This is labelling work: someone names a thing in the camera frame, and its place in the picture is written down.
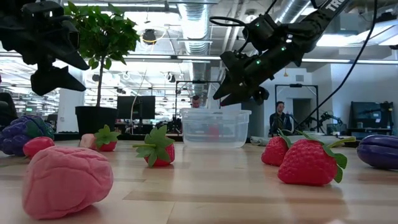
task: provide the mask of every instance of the man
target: man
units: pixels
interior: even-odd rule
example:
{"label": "man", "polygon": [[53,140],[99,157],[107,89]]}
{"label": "man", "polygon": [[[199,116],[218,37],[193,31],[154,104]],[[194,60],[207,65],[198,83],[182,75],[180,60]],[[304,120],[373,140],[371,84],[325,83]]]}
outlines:
{"label": "man", "polygon": [[269,134],[277,134],[278,129],[285,129],[285,120],[289,117],[286,116],[286,114],[284,113],[284,109],[285,103],[282,101],[278,101],[276,103],[276,113],[273,113],[271,114],[271,116],[269,116]]}
{"label": "man", "polygon": [[198,95],[192,97],[192,108],[201,108],[200,103],[201,100]]}

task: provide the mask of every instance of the plastic tub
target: plastic tub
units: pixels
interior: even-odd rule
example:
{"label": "plastic tub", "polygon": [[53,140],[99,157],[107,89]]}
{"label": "plastic tub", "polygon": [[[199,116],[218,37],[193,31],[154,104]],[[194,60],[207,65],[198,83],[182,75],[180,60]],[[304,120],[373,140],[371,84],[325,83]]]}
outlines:
{"label": "plastic tub", "polygon": [[242,147],[248,137],[251,111],[183,108],[183,140],[188,147]]}

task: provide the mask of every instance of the table surface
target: table surface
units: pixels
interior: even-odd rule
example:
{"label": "table surface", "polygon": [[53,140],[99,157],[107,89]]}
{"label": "table surface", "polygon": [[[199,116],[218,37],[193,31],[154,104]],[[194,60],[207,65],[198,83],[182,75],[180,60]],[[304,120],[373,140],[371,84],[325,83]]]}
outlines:
{"label": "table surface", "polygon": [[[114,172],[106,199],[44,223],[398,223],[398,173],[369,167],[354,149],[335,149],[349,159],[341,184],[307,187],[281,183],[277,167],[261,162],[263,147],[194,149],[176,143],[173,165],[150,169],[135,158],[133,143],[120,141],[116,152],[103,153]],[[0,164],[11,164],[0,168],[0,223],[41,223],[22,209],[26,165],[18,163],[20,158],[0,156]]]}

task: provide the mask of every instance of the tree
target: tree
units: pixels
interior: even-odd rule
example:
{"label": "tree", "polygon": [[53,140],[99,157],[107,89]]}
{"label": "tree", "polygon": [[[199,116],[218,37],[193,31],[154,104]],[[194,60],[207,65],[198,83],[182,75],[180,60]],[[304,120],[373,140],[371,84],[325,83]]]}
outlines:
{"label": "tree", "polygon": [[123,56],[135,51],[140,40],[134,29],[136,23],[124,18],[124,12],[108,3],[111,15],[101,12],[99,6],[77,7],[68,2],[65,15],[72,17],[72,23],[80,32],[79,53],[89,59],[91,69],[99,66],[98,96],[96,106],[100,106],[101,86],[104,68],[109,70],[112,60],[126,65]]}

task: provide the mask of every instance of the black plant pot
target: black plant pot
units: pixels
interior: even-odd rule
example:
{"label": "black plant pot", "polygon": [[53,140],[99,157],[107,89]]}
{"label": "black plant pot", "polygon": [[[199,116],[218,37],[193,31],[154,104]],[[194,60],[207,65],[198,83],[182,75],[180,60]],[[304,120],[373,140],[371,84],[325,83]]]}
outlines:
{"label": "black plant pot", "polygon": [[79,127],[79,135],[97,133],[107,124],[111,131],[114,130],[119,110],[114,108],[102,108],[99,106],[77,106],[75,114]]}

